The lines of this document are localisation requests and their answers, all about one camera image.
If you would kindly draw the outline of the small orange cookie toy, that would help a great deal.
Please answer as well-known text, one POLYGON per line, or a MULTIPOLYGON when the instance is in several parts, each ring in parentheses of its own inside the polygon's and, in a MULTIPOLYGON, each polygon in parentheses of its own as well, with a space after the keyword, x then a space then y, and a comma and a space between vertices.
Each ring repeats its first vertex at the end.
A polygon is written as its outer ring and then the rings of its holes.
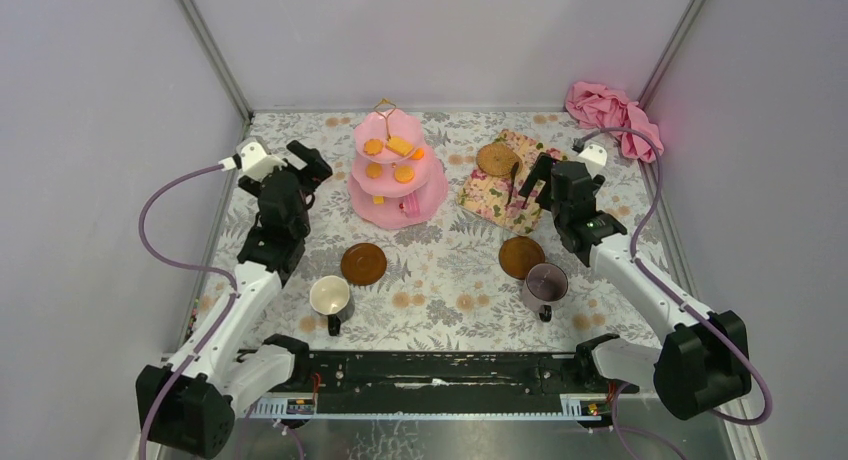
POLYGON ((393 176, 396 182, 401 184, 407 184, 414 180, 415 170, 413 167, 410 166, 399 166, 394 169, 393 176))

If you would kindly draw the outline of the orange flower cookie toy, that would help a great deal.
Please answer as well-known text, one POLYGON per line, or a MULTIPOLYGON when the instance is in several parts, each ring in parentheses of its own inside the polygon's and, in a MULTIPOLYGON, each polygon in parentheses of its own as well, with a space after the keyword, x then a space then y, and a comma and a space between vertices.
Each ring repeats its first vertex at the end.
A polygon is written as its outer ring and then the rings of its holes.
POLYGON ((363 144, 363 152, 367 156, 379 155, 384 149, 384 142, 381 139, 372 138, 363 144))

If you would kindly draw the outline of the pink cake slice toy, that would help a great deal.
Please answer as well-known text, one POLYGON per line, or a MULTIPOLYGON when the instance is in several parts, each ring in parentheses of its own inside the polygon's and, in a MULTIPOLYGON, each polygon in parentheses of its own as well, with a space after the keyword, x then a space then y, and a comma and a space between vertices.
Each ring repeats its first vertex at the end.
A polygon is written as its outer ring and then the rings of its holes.
POLYGON ((418 218, 421 215, 420 204, 418 200, 412 196, 402 199, 399 203, 399 209, 408 219, 418 218))

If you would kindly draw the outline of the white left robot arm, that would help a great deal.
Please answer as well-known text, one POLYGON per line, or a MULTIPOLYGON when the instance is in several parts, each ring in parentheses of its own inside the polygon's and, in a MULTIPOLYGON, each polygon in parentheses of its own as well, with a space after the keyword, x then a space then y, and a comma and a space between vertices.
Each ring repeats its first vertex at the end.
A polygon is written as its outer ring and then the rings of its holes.
POLYGON ((247 329, 302 259, 315 191, 333 174, 317 149, 299 141, 286 149, 275 155, 252 137, 208 169, 238 171, 238 186, 256 198, 258 212, 235 269, 216 271, 229 282, 228 298, 213 306, 164 365, 147 365, 137 377, 140 459, 149 444, 213 459, 226 446, 237 416, 264 393, 278 384, 296 391, 309 381, 311 367, 295 341, 272 341, 246 362, 235 360, 247 329))

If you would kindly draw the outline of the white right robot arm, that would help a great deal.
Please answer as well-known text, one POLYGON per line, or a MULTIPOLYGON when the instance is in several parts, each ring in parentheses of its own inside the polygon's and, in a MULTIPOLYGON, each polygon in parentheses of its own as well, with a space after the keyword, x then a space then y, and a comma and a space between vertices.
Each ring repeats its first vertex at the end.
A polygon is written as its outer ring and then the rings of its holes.
POLYGON ((600 175, 586 164, 538 156, 519 190, 551 213, 563 248, 615 286, 661 341, 659 349, 605 334, 575 349, 575 382, 597 392, 611 380, 651 389, 676 418, 688 420, 750 393, 747 331, 732 311, 717 313, 639 256, 634 238, 597 207, 600 175))

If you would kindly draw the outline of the round orange cookie toy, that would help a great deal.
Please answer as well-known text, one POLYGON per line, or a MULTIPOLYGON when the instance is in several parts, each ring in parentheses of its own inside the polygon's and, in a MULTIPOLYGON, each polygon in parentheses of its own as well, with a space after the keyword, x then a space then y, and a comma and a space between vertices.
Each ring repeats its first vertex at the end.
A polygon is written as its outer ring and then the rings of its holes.
POLYGON ((383 166, 381 164, 378 164, 378 163, 370 163, 366 167, 365 172, 366 172, 366 176, 369 179, 377 179, 377 178, 380 178, 383 174, 383 166))

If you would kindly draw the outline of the floral rectangular serving tray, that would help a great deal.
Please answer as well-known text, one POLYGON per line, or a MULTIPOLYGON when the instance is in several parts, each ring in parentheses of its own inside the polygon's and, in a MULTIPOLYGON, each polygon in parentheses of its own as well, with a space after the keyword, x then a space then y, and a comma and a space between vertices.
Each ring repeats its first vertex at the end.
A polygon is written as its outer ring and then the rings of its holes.
MULTIPOLYGON (((505 143, 518 154, 522 166, 533 165, 541 153, 547 153, 556 160, 567 158, 565 153, 556 148, 548 147, 527 135, 508 129, 502 130, 493 142, 505 143)), ((507 177, 489 176, 475 166, 458 193, 457 204, 468 212, 515 234, 529 235, 536 229, 541 218, 542 209, 534 199, 541 187, 541 183, 536 185, 526 209, 507 209, 507 177)))

